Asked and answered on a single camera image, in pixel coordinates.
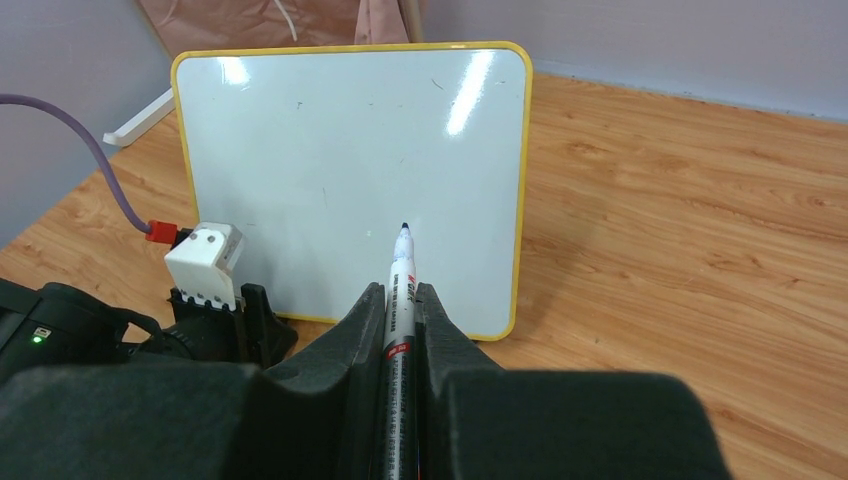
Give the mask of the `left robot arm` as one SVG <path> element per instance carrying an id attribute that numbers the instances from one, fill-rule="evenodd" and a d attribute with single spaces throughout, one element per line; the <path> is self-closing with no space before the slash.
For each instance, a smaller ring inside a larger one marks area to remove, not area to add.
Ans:
<path id="1" fill-rule="evenodd" d="M 216 307 L 173 288 L 175 323 L 163 328 L 70 285 L 50 282 L 33 290 L 2 280 L 1 381 L 58 365 L 189 360 L 271 367 L 291 351 L 298 334 L 272 312 L 263 287 L 245 284 L 241 293 L 235 305 Z"/>

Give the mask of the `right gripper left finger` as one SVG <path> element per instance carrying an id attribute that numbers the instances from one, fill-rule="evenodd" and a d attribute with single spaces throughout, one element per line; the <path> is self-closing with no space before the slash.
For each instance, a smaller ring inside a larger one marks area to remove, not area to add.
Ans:
<path id="1" fill-rule="evenodd" d="M 365 479 L 385 289 L 285 361 L 31 369 L 1 390 L 5 479 Z"/>

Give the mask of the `white blue whiteboard marker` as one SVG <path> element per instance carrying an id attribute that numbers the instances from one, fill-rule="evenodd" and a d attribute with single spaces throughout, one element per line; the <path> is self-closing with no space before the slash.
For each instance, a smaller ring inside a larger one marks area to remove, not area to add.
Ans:
<path id="1" fill-rule="evenodd" d="M 394 245 L 383 339 L 383 404 L 377 479 L 416 479 L 415 298 L 417 291 L 414 241 L 403 223 Z"/>

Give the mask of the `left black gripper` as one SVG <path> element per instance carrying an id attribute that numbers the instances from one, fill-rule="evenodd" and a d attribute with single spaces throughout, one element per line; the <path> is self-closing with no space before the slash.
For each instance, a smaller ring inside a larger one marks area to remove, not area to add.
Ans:
<path id="1" fill-rule="evenodd" d="M 268 368 L 281 362 L 298 341 L 296 330 L 273 313 L 260 285 L 242 285 L 234 311 L 209 301 L 185 300 L 177 288 L 171 289 L 169 302 L 175 324 L 155 342 L 158 354 Z"/>

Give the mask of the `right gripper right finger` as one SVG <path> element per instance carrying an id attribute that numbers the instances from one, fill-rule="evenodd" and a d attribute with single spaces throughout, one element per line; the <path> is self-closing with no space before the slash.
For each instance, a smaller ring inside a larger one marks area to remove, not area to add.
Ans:
<path id="1" fill-rule="evenodd" d="M 655 372 L 509 370 L 419 286 L 418 429 L 426 479 L 727 479 L 705 408 Z"/>

